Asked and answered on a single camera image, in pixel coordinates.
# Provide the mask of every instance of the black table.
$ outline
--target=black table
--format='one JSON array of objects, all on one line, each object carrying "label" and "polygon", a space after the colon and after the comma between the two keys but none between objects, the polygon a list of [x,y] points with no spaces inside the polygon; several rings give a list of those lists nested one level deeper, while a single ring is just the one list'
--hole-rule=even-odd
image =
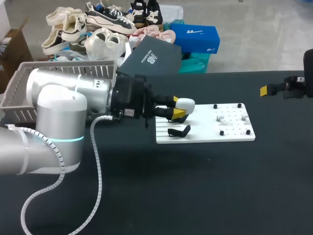
[{"label": "black table", "polygon": [[[246,105],[253,142],[155,143],[154,121],[95,129],[104,173],[99,210],[81,235],[312,235],[313,99],[259,97],[259,89],[301,71],[150,78],[155,93],[197,104]],[[35,235],[72,232],[89,215],[97,174],[86,130],[79,169],[27,211]],[[0,234],[23,234],[26,198],[57,176],[0,176]]]}]

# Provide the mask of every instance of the gray box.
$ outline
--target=gray box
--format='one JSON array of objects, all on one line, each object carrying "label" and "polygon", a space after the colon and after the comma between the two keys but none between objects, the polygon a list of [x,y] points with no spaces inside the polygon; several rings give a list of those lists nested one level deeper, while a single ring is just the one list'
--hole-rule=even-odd
[{"label": "gray box", "polygon": [[116,81],[116,61],[24,62],[12,76],[0,103],[5,119],[11,123],[36,122],[36,109],[26,101],[26,85],[30,73],[37,68],[104,77]]},{"label": "gray box", "polygon": [[117,74],[130,76],[175,74],[180,67],[179,46],[146,36],[117,70]]}]

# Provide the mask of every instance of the robotic arm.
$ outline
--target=robotic arm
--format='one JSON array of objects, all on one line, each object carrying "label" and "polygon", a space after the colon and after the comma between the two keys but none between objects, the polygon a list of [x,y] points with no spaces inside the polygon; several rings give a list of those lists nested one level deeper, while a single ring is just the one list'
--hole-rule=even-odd
[{"label": "robotic arm", "polygon": [[[41,69],[29,76],[26,100],[37,110],[36,131],[59,148],[66,172],[80,164],[86,117],[144,118],[148,127],[154,116],[182,122],[195,108],[191,99],[154,96],[143,76],[120,76],[112,87],[105,78]],[[24,140],[16,130],[0,128],[0,174],[59,174],[55,153],[38,137],[25,135]]]},{"label": "robotic arm", "polygon": [[304,77],[286,77],[283,83],[267,84],[260,90],[261,96],[276,95],[284,92],[284,98],[313,98],[313,49],[305,52],[303,57]]}]

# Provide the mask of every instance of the gray basket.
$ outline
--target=gray basket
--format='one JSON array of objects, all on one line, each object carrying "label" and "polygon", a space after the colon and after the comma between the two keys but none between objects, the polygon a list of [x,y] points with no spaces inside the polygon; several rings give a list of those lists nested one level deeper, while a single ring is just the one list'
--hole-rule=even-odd
[{"label": "gray basket", "polygon": [[36,122],[36,109],[26,101],[26,85],[30,73],[37,68],[105,77],[115,85],[116,61],[24,62],[11,78],[0,103],[5,119],[12,123]]}]

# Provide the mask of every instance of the concrete floor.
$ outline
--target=concrete floor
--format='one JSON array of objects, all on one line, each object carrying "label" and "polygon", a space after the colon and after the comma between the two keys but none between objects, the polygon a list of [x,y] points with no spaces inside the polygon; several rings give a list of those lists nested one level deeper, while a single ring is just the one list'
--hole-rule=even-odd
[{"label": "concrete floor", "polygon": [[[131,0],[113,0],[130,7]],[[34,58],[50,34],[45,16],[58,6],[85,9],[86,0],[7,0],[11,26],[30,16],[24,35]],[[302,70],[303,54],[313,48],[313,2],[300,0],[159,0],[181,5],[188,24],[215,25],[221,38],[209,72]]]}]

